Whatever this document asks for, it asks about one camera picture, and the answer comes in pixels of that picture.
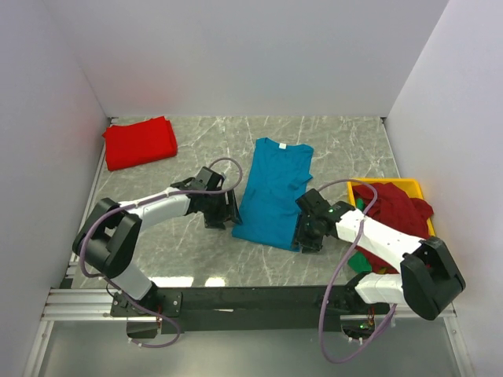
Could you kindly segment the blue t shirt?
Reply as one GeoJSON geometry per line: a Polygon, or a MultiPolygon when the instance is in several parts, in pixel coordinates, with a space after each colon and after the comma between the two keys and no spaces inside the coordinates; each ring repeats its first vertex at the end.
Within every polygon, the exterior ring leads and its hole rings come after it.
{"type": "Polygon", "coordinates": [[[296,200],[307,190],[314,149],[305,144],[287,145],[263,137],[255,151],[239,212],[242,223],[232,236],[287,251],[294,244],[300,209],[296,200]]]}

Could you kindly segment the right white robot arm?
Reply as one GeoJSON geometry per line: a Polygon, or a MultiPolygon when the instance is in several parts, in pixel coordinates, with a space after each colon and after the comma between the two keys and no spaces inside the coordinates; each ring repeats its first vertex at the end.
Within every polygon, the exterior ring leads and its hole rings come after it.
{"type": "Polygon", "coordinates": [[[377,256],[394,274],[361,273],[344,287],[336,308],[353,313],[372,304],[408,306],[434,320],[465,289],[453,257],[438,237],[421,239],[366,216],[344,201],[331,204],[311,189],[296,200],[300,209],[294,244],[318,252],[327,236],[377,256]]]}

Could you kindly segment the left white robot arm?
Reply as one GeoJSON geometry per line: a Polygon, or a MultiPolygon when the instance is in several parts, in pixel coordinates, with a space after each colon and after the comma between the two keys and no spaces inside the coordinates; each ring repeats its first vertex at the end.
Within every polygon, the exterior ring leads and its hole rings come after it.
{"type": "Polygon", "coordinates": [[[225,177],[208,167],[157,194],[116,202],[98,201],[72,244],[81,266],[90,265],[134,301],[155,291],[155,284],[133,263],[140,232],[172,218],[202,213],[208,229],[242,223],[234,188],[224,189],[225,177]]]}

